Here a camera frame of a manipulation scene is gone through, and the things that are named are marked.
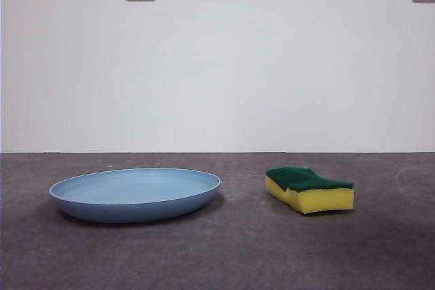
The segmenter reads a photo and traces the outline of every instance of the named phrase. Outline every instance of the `plastic plate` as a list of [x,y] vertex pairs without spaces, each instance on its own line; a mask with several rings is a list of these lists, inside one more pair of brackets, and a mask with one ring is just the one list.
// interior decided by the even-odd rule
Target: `plastic plate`
[[90,173],[55,183],[59,209],[78,219],[132,223],[192,212],[218,192],[219,177],[176,168],[138,168]]

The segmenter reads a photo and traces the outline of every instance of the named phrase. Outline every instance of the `white wall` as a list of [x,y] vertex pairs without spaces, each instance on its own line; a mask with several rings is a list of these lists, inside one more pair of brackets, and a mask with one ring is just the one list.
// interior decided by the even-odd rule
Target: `white wall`
[[435,151],[435,3],[2,0],[1,149]]

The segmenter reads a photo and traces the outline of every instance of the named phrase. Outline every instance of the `concrete floor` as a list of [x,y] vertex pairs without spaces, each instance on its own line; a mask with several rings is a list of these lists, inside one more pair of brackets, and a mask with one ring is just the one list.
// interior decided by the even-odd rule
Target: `concrete floor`
[[[300,215],[266,169],[355,183],[355,210]],[[103,153],[1,156],[2,289],[435,289],[435,153]],[[70,218],[48,195],[100,170],[178,167],[222,178],[204,208],[166,221]]]

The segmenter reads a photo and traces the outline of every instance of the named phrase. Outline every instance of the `sponge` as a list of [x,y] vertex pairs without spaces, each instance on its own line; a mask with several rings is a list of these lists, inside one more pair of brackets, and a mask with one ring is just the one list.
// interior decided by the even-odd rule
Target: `sponge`
[[353,183],[321,178],[309,168],[270,169],[266,171],[266,189],[302,214],[353,209]]

